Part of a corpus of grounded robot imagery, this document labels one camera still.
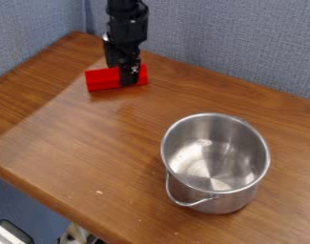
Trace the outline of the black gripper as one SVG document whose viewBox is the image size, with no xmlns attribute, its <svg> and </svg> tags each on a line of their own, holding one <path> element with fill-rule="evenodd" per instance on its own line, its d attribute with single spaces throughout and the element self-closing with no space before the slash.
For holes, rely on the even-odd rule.
<svg viewBox="0 0 310 244">
<path fill-rule="evenodd" d="M 124 87 L 136 85 L 140 80 L 140 45 L 148 40 L 149 10 L 108 9 L 108 31 L 102 36 L 106 64 L 120 65 L 120 78 Z"/>
</svg>

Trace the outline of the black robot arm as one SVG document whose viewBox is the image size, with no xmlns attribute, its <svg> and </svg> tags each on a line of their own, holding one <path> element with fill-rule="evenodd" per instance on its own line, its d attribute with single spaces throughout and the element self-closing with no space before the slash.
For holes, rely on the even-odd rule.
<svg viewBox="0 0 310 244">
<path fill-rule="evenodd" d="M 120 69 L 120 83 L 126 87 L 140 81 L 140 46 L 149 36 L 150 9 L 144 0 L 108 0 L 106 13 L 102 35 L 106 64 Z"/>
</svg>

